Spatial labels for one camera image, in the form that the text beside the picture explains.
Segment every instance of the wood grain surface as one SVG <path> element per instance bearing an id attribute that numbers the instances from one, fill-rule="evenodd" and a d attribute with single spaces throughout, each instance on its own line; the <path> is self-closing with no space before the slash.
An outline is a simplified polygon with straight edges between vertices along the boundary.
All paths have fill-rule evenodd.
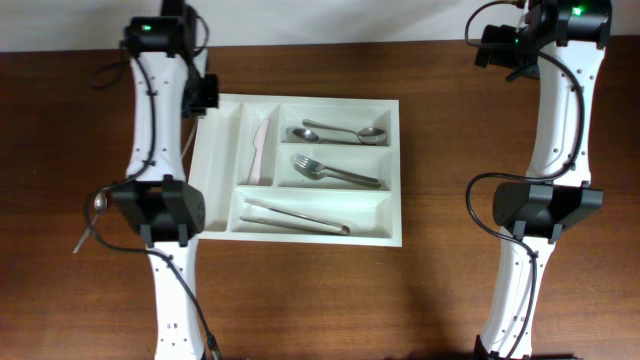
<path id="1" fill-rule="evenodd" d="M 473 66 L 463 42 L 212 49 L 221 91 L 398 99 L 402 248 L 203 241 L 198 297 L 223 352 L 251 359 L 452 358 L 486 321 L 499 243 L 471 221 L 464 189 L 485 171 L 524 173 L 539 84 Z M 127 72 L 97 92 L 113 51 L 0 54 L 0 359 L 152 359 L 148 260 L 80 233 L 85 194 L 120 179 L 132 144 Z M 640 356 L 640 38 L 615 38 L 590 139 L 602 211 L 566 233 L 534 322 L 536 353 Z M 496 183 L 475 191 L 490 220 Z M 116 211 L 99 224 L 141 246 Z"/>

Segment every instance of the silverware organizer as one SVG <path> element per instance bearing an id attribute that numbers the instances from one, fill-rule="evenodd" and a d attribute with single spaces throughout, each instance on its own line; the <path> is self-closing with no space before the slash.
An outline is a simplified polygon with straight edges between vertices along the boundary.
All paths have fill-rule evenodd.
<path id="1" fill-rule="evenodd" d="M 202 191 L 206 226 L 201 239 L 402 246 L 399 111 L 396 100 L 360 100 L 223 94 L 220 108 L 198 123 L 189 184 Z M 269 118 L 258 185 L 247 185 L 255 134 Z M 291 131 L 311 119 L 358 131 L 379 127 L 386 144 L 298 143 Z M 358 142 L 354 134 L 312 129 L 321 138 Z M 301 154 L 324 165 L 380 179 L 380 189 L 333 178 L 311 180 L 293 166 Z M 249 205 L 277 208 L 347 225 L 349 236 L 322 235 L 255 224 L 244 217 L 303 220 Z"/>

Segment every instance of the cable connector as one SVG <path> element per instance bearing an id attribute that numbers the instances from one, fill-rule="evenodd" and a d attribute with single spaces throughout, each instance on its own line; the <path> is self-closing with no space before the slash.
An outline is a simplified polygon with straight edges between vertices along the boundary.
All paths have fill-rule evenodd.
<path id="1" fill-rule="evenodd" d="M 212 334 L 207 336 L 207 346 L 209 347 L 213 360 L 222 360 L 222 354 L 220 353 L 218 342 L 216 341 L 216 337 Z"/>

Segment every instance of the metal spoon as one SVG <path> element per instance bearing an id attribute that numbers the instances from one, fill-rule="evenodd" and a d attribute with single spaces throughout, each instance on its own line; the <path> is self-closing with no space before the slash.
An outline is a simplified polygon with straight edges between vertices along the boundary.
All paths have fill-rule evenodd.
<path id="1" fill-rule="evenodd" d="M 316 129 L 335 130 L 335 131 L 352 133 L 358 137 L 358 140 L 360 140 L 361 143 L 367 144 L 367 145 L 382 145 L 387 141 L 387 132 L 384 131 L 383 129 L 375 128 L 375 127 L 368 127 L 358 132 L 355 132 L 349 129 L 342 129 L 334 126 L 320 124 L 315 121 L 311 121 L 309 119 L 303 120 L 302 125 L 310 128 L 316 128 Z"/>
<path id="2" fill-rule="evenodd" d="M 107 196 L 102 192 L 98 193 L 96 198 L 93 200 L 93 207 L 96 209 L 96 214 L 93 216 L 93 219 L 91 219 L 91 226 L 95 226 L 98 221 L 98 217 L 107 211 Z M 78 244 L 73 249 L 74 254 L 80 250 L 80 247 L 85 241 L 87 241 L 90 234 L 91 230 L 89 230 L 89 227 L 87 226 L 87 229 L 82 233 L 82 236 L 80 236 L 80 241 L 78 241 Z"/>
<path id="3" fill-rule="evenodd" d="M 322 139 L 316 133 L 311 130 L 298 128 L 293 130 L 294 140 L 298 142 L 306 142 L 312 144 L 341 144 L 341 145 L 361 145 L 360 143 L 354 143 L 349 141 L 338 141 Z"/>

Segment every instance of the utensil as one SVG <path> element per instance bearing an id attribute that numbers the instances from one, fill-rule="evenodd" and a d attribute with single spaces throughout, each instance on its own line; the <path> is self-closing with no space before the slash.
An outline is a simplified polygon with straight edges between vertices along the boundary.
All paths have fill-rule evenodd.
<path id="1" fill-rule="evenodd" d="M 338 173 L 338 174 L 351 176 L 351 177 L 354 177 L 354 178 L 357 178 L 357 179 L 360 179 L 360 180 L 363 180 L 363 181 L 370 181 L 370 182 L 374 182 L 374 183 L 379 183 L 380 182 L 378 179 L 375 179 L 375 178 L 370 178 L 368 176 L 358 175 L 358 174 L 354 174 L 354 173 L 351 173 L 351 172 L 348 172 L 348 171 L 344 171 L 344 170 L 336 169 L 336 168 L 333 168 L 333 167 L 325 166 L 325 165 L 323 165 L 322 163 L 320 163 L 318 161 L 315 161 L 313 159 L 310 159 L 310 158 L 308 158 L 308 157 L 306 157 L 304 155 L 300 155 L 300 154 L 296 154 L 293 157 L 293 161 L 296 164 L 298 164 L 298 165 L 300 165 L 300 166 L 302 166 L 302 167 L 304 167 L 304 168 L 306 168 L 306 169 L 308 169 L 310 171 L 320 172 L 322 170 L 329 170 L 329 171 L 333 171 L 333 172 Z"/>
<path id="2" fill-rule="evenodd" d="M 341 175 L 341 174 L 331 174 L 331 173 L 321 173 L 321 172 L 317 172 L 317 171 L 311 171 L 311 170 L 301 166 L 298 163 L 294 163 L 293 166 L 295 167 L 296 170 L 298 170 L 299 173 L 301 173 L 302 175 L 306 176 L 307 178 L 309 178 L 311 180 L 322 180 L 325 177 L 332 177 L 332 178 L 335 178 L 335 179 L 348 181 L 350 183 L 366 186 L 366 187 L 373 188 L 373 189 L 379 189 L 382 186 L 382 184 L 379 183 L 379 182 L 364 181 L 364 180 L 356 179 L 356 178 L 353 178 L 353 177 L 350 177 L 350 176 L 344 176 L 344 175 Z"/>
<path id="3" fill-rule="evenodd" d="M 289 224 L 289 223 L 285 223 L 285 222 L 277 221 L 277 220 L 254 219 L 254 218 L 245 218 L 245 217 L 241 217 L 240 220 L 246 221 L 246 222 L 255 223 L 255 224 L 277 226 L 277 227 L 282 227 L 282 228 L 286 228 L 286 229 L 307 231 L 307 232 L 318 233 L 318 234 L 349 235 L 348 231 L 347 232 L 343 232 L 343 231 L 341 231 L 341 232 L 325 231 L 325 230 L 319 230 L 319 229 L 308 227 L 308 226 L 302 226 L 302 225 L 297 225 L 297 224 Z"/>
<path id="4" fill-rule="evenodd" d="M 376 127 L 367 127 L 358 132 L 355 132 L 349 129 L 343 129 L 335 126 L 320 124 L 309 119 L 303 120 L 302 125 L 310 128 L 316 128 L 316 129 L 325 129 L 325 130 L 334 130 L 334 131 L 352 133 L 358 137 L 358 140 L 360 140 L 361 143 L 367 144 L 367 145 L 381 145 L 387 141 L 387 132 L 384 131 L 383 129 L 376 128 Z"/>
<path id="5" fill-rule="evenodd" d="M 327 225 L 327 226 L 336 228 L 336 230 L 335 230 L 336 234 L 349 235 L 349 233 L 351 232 L 351 229 L 349 229 L 349 227 L 346 226 L 346 225 L 338 224 L 338 223 L 327 221 L 327 220 L 318 219 L 318 218 L 315 218 L 315 217 L 312 217 L 312 216 L 309 216 L 309 215 L 304 215 L 304 214 L 300 214 L 300 213 L 293 213 L 293 212 L 290 212 L 290 211 L 278 209 L 278 208 L 275 208 L 275 207 L 273 207 L 271 205 L 264 204 L 264 203 L 261 203 L 261 202 L 258 202 L 256 200 L 252 200 L 252 199 L 246 199 L 245 202 L 247 204 L 249 204 L 249 205 L 258 206 L 258 207 L 267 209 L 269 211 L 277 212 L 279 214 L 293 216 L 293 217 L 296 217 L 296 218 L 299 218 L 299 219 L 308 220 L 308 221 L 311 221 L 311 222 L 315 222 L 315 223 L 319 223 L 319 224 L 323 224 L 323 225 Z"/>
<path id="6" fill-rule="evenodd" d="M 253 165 L 251 165 L 251 171 L 249 172 L 249 179 L 247 183 L 249 185 L 258 185 L 260 182 L 260 175 L 262 174 L 262 158 L 264 155 L 264 144 L 267 140 L 267 132 L 269 130 L 269 123 L 271 119 L 266 119 L 258 128 L 256 136 L 253 139 L 253 147 L 256 148 L 256 154 L 253 158 Z"/>
<path id="7" fill-rule="evenodd" d="M 293 130 L 292 134 L 294 136 L 294 140 L 298 142 L 307 142 L 312 144 L 361 145 L 361 143 L 354 143 L 349 141 L 322 139 L 313 131 L 303 128 Z"/>
<path id="8" fill-rule="evenodd" d="M 107 211 L 107 205 L 107 196 L 103 192 L 98 193 L 98 195 L 96 195 L 96 198 L 93 200 L 93 207 L 96 209 L 96 214 L 93 216 L 93 219 L 91 219 L 92 227 L 96 225 L 98 217 L 100 217 L 100 215 L 104 214 L 104 212 Z M 91 230 L 89 230 L 89 227 L 87 226 L 87 229 L 82 233 L 82 236 L 80 236 L 78 244 L 75 248 L 73 248 L 74 254 L 76 254 L 78 250 L 80 250 L 80 247 L 84 244 L 85 241 L 87 241 L 87 238 L 90 234 Z"/>

